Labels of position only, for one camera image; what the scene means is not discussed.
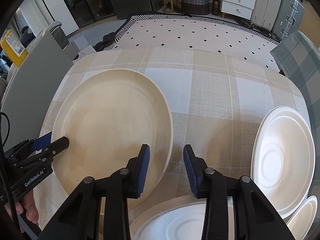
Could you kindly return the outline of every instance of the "plaid tablecloth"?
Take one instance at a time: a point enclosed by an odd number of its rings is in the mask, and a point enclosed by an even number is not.
[[[153,193],[129,212],[131,221],[158,203],[191,193],[182,157],[185,144],[208,166],[239,178],[250,175],[254,140],[270,110],[292,107],[310,124],[299,89],[272,70],[200,50],[139,48],[98,52],[77,62],[61,82],[40,135],[52,131],[61,105],[79,84],[111,68],[130,68],[150,77],[166,96],[173,118],[168,168]],[[66,198],[55,174],[36,187],[41,227]]]

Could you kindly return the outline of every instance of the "stack of plates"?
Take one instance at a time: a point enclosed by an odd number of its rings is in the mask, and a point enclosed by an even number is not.
[[[156,205],[130,226],[132,240],[200,240],[206,200],[187,195]],[[228,198],[229,240],[234,239],[232,198]]]
[[[297,111],[280,106],[266,115],[253,147],[251,178],[283,219],[305,200],[315,158],[311,131]]]

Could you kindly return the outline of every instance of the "suitcase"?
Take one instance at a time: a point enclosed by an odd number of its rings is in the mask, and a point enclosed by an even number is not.
[[[304,7],[298,0],[281,0],[280,9],[272,28],[272,38],[283,40],[298,30],[304,13]]]
[[[251,22],[261,28],[272,30],[281,0],[256,0]]]

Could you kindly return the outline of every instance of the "patterned rug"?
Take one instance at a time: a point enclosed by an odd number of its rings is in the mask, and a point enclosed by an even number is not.
[[[276,72],[270,51],[278,43],[260,33],[223,20],[146,12],[128,17],[116,32],[116,41],[105,48],[167,47],[198,49],[225,54]]]

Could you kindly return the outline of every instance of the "plate rim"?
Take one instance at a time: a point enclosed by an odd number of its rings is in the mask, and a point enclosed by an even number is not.
[[[287,227],[290,229],[290,223],[299,215],[300,211],[308,204],[308,203],[312,203],[313,205],[315,205],[315,208],[313,209],[313,212],[311,213],[311,220],[309,221],[309,223],[306,225],[306,228],[304,228],[304,233],[302,235],[302,239],[305,238],[305,236],[307,235],[308,231],[310,230],[313,221],[316,217],[316,212],[317,212],[317,208],[318,208],[318,199],[316,196],[312,195],[310,197],[308,197],[299,207],[298,209],[293,213],[292,217],[288,220],[287,222]]]
[[[197,199],[193,194],[184,195],[181,197],[169,199],[165,202],[161,202],[149,208],[142,214],[140,214],[132,222],[132,224],[130,225],[130,234],[131,236],[136,234],[137,231],[151,219],[154,221],[160,216],[167,214],[171,211],[188,207],[188,206],[200,205],[200,204],[206,204],[206,198]]]
[[[166,163],[165,163],[165,165],[164,165],[164,169],[163,169],[163,171],[162,171],[162,173],[161,173],[161,175],[160,175],[160,177],[159,177],[159,180],[158,180],[158,182],[156,183],[156,186],[157,186],[157,185],[159,184],[159,182],[161,181],[161,179],[162,179],[165,171],[167,170],[167,167],[168,167],[168,164],[169,164],[169,161],[170,161],[170,157],[171,157],[171,154],[172,154],[172,147],[173,147],[173,120],[172,120],[172,113],[171,113],[171,110],[170,110],[170,107],[169,107],[169,103],[168,103],[165,95],[163,94],[162,90],[159,88],[159,86],[158,86],[152,79],[150,79],[148,76],[146,76],[145,74],[143,74],[143,73],[141,73],[141,72],[139,72],[139,71],[136,71],[136,70],[133,70],[133,69],[127,69],[127,68],[111,68],[111,69],[107,69],[107,70],[101,71],[101,72],[99,72],[99,73],[96,73],[95,75],[89,77],[88,79],[86,79],[85,81],[83,81],[81,84],[79,84],[78,86],[76,86],[76,87],[72,90],[72,92],[67,96],[67,98],[64,100],[64,102],[62,103],[62,105],[61,105],[61,107],[60,107],[60,109],[59,109],[59,111],[58,111],[58,113],[57,113],[57,116],[56,116],[56,118],[55,118],[55,120],[54,120],[54,124],[53,124],[53,128],[52,128],[52,134],[53,134],[54,128],[55,128],[55,126],[56,126],[57,117],[59,116],[59,114],[60,114],[60,112],[61,112],[64,104],[67,102],[67,100],[69,99],[69,97],[71,97],[71,95],[74,93],[74,91],[75,91],[78,87],[80,87],[82,84],[84,84],[85,82],[87,82],[88,80],[93,79],[95,76],[100,75],[101,73],[108,72],[108,71],[110,71],[110,72],[112,72],[112,71],[128,71],[128,72],[134,72],[134,73],[136,73],[136,74],[139,74],[139,75],[143,76],[144,78],[146,78],[147,80],[149,80],[149,81],[159,90],[160,94],[162,95],[162,97],[163,97],[163,99],[164,99],[164,101],[165,101],[165,103],[166,103],[166,106],[167,106],[167,109],[168,109],[168,114],[169,114],[169,119],[170,119],[170,133],[171,133],[171,134],[170,134],[170,145],[169,145],[169,154],[168,154],[168,157],[167,157],[167,161],[166,161]],[[150,194],[143,199],[143,201],[145,201],[145,200],[151,195],[151,193],[155,190],[156,186],[153,188],[153,190],[150,192]],[[134,205],[132,208],[130,208],[130,209],[128,209],[128,210],[134,209],[134,208],[135,208],[136,206],[138,206],[139,204]]]
[[[255,141],[254,141],[254,145],[253,145],[253,150],[252,150],[252,158],[251,158],[251,172],[250,172],[250,176],[251,179],[253,181],[257,180],[257,171],[258,171],[258,163],[259,163],[259,154],[255,154],[257,152],[258,147],[261,146],[262,143],[262,139],[263,139],[263,132],[265,131],[265,126],[268,125],[268,123],[273,119],[274,115],[276,113],[280,113],[282,111],[290,111],[294,114],[296,114],[304,123],[305,127],[307,128],[306,130],[308,131],[308,136],[310,136],[311,141],[312,141],[312,149],[313,149],[313,154],[311,153],[310,156],[311,158],[313,158],[313,163],[310,163],[310,166],[313,166],[312,169],[312,176],[311,176],[311,180],[308,184],[306,193],[304,194],[304,196],[306,196],[306,194],[308,193],[308,190],[310,189],[311,183],[312,183],[312,179],[314,176],[314,172],[315,172],[315,161],[316,161],[316,152],[315,152],[315,144],[314,144],[314,140],[313,140],[313,136],[311,133],[311,130],[306,122],[306,120],[301,116],[301,114],[299,114],[296,110],[294,110],[293,108],[289,107],[289,106],[277,106],[275,108],[273,108],[262,120]],[[288,216],[290,216],[303,202],[304,197],[299,201],[299,204],[296,205],[295,207],[291,208],[291,210],[289,212],[278,212],[281,216],[282,219],[287,218]]]

